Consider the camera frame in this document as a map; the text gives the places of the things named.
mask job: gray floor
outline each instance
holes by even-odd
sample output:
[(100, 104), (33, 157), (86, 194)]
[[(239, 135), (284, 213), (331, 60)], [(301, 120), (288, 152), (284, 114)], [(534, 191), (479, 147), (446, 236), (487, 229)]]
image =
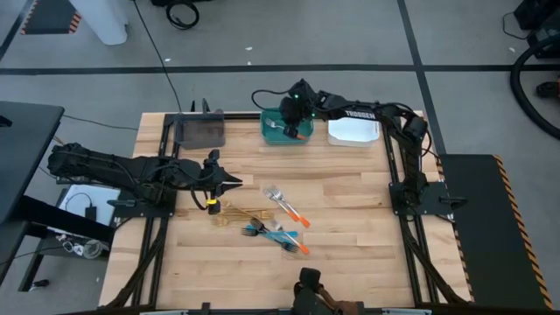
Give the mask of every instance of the gray floor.
[[(0, 8), (0, 42), (25, 0)], [(166, 65), (246, 66), (309, 64), (411, 65), (395, 0), (216, 0), (200, 3), (200, 24), (177, 31), (165, 11), (138, 0)], [(406, 0), (418, 50), (425, 65), (507, 65), (528, 47), (501, 32), (501, 16), (518, 0)], [(130, 21), (124, 45), (105, 46), (82, 21), (74, 35), (17, 35), (0, 68), (157, 67), (159, 61), (132, 3), (124, 1)], [(508, 28), (518, 32), (515, 22)], [(532, 59), (531, 63), (542, 61)], [(560, 143), (541, 132), (522, 113), (508, 86), (508, 73), (427, 73), (429, 88), (451, 153), (497, 153), (504, 160), (542, 273), (560, 308), (560, 197), (556, 163)], [(527, 91), (556, 73), (524, 73)], [(254, 110), (250, 93), (283, 90), (300, 78), (314, 87), (362, 100), (399, 101), (424, 109), (412, 72), (173, 73), (183, 107), (206, 97), (213, 109)], [(72, 116), (136, 127), (142, 112), (176, 110), (163, 74), (0, 75), (0, 99), (62, 105)], [(263, 97), (274, 106), (276, 97)], [(556, 101), (535, 100), (560, 125)], [(98, 151), (129, 155), (136, 134), (63, 119), (57, 133)], [(38, 171), (28, 192), (54, 203), (61, 187)], [(26, 240), (20, 252), (33, 249)], [(39, 278), (47, 290), (17, 293), (28, 257), (18, 260), (0, 287), (0, 305), (9, 314), (75, 312), (93, 309), (102, 287), (102, 262), (47, 257)]]

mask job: wooden table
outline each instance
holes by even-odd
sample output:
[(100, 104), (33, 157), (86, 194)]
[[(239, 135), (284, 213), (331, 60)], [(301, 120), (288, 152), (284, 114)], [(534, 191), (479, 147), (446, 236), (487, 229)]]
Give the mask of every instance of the wooden table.
[[(164, 115), (143, 114), (135, 157), (157, 155)], [(326, 139), (326, 123), (320, 121), (303, 146), (268, 146), (258, 121), (226, 122), (219, 163), (243, 179), (243, 187), (221, 199), (239, 208), (274, 211), (286, 230), (301, 234), (311, 253), (290, 255), (263, 237), (242, 236), (240, 227), (246, 223), (215, 227), (190, 193), (180, 192), (165, 244), (158, 309), (199, 309), (203, 302), (210, 302), (213, 309), (290, 307), (302, 267), (320, 270), (321, 283), (335, 299), (363, 301), (366, 307), (413, 305), (401, 230), (389, 200), (390, 173), (382, 138), (369, 148), (331, 146)], [(202, 162), (209, 151), (181, 150), (179, 157)], [(438, 180), (431, 155), (424, 157), (423, 171), (428, 180)], [(284, 192), (310, 221), (309, 228), (291, 221), (263, 196), (262, 189), (269, 184)], [(423, 217), (423, 223), (433, 264), (468, 300), (451, 224), (432, 216)], [(100, 305), (115, 297), (137, 266), (143, 231), (144, 219), (131, 220), (117, 231)], [(427, 301), (424, 273), (418, 271)], [(144, 303), (150, 280), (148, 270)]]

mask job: black table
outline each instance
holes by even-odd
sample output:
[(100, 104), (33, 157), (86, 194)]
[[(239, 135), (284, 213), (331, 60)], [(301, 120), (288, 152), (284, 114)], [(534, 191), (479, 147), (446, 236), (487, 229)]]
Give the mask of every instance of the black table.
[(11, 121), (0, 127), (0, 284), (24, 237), (44, 239), (47, 227), (112, 242), (112, 227), (24, 195), (63, 113), (58, 106), (0, 101), (0, 116)]

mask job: black floor stripe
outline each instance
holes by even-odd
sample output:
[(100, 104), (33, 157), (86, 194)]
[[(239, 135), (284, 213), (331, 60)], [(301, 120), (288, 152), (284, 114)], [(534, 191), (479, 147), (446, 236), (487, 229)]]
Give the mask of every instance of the black floor stripe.
[[(263, 65), (263, 66), (168, 66), (170, 74), (224, 74), (260, 72), (509, 72), (509, 65)], [(560, 71), (560, 65), (526, 65), (523, 71)], [(159, 66), (82, 67), (82, 68), (0, 68), (1, 75), (76, 74), (162, 74)]]
[[(425, 72), (509, 72), (513, 65), (422, 65)], [(558, 64), (525, 65), (523, 71), (558, 71)]]
[(428, 117), (428, 120), (430, 122), (433, 145), (436, 147), (437, 154), (442, 154), (445, 153), (444, 138), (441, 134), (441, 129), (439, 128), (438, 116), (436, 115), (434, 102), (431, 99), (430, 87), (428, 86), (426, 73), (424, 72), (424, 68), (422, 67), (422, 59), (420, 58), (420, 52), (418, 51), (417, 40), (414, 37), (414, 32), (412, 31), (412, 23), (410, 22), (409, 10), (407, 9), (404, 0), (397, 0), (397, 3), (399, 5), (399, 11), (401, 12), (402, 24), (404, 25), (404, 33), (406, 34), (406, 39), (409, 42), (412, 62), (414, 63), (414, 66), (416, 66), (416, 77), (418, 78), (420, 93), (422, 93), (423, 106), (426, 111), (426, 116)]
[(0, 61), (2, 61), (2, 58), (8, 51), (8, 47), (10, 47), (11, 41), (14, 40), (14, 38), (16, 37), (16, 34), (18, 33), (19, 30), (19, 26), (24, 22), (25, 18), (27, 17), (27, 11), (29, 10), (29, 8), (31, 8), (33, 2), (34, 0), (25, 1), (24, 7), (17, 15), (16, 21), (14, 21), (14, 24), (11, 26), (8, 35), (6, 35), (6, 38), (4, 39), (2, 45), (0, 46)]
[[(264, 66), (168, 66), (169, 74), (223, 74), (258, 72), (313, 72), (313, 71), (380, 71), (413, 72), (412, 65), (264, 65)], [(0, 68), (8, 75), (57, 75), (57, 74), (162, 74), (160, 66), (84, 67), (84, 68)]]

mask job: teal container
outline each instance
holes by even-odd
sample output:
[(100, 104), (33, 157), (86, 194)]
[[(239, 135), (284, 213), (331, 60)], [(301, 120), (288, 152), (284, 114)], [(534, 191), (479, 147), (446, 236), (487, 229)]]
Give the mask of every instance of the teal container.
[(313, 133), (313, 120), (309, 119), (303, 121), (297, 127), (297, 131), (302, 136), (307, 137), (306, 140), (292, 139), (284, 134), (284, 131), (280, 128), (272, 128), (267, 125), (264, 121), (266, 118), (273, 120), (278, 126), (284, 127), (284, 122), (282, 121), (282, 116), (277, 110), (264, 110), (261, 112), (261, 134), (264, 141), (270, 145), (297, 145), (297, 144), (307, 144), (309, 138)]

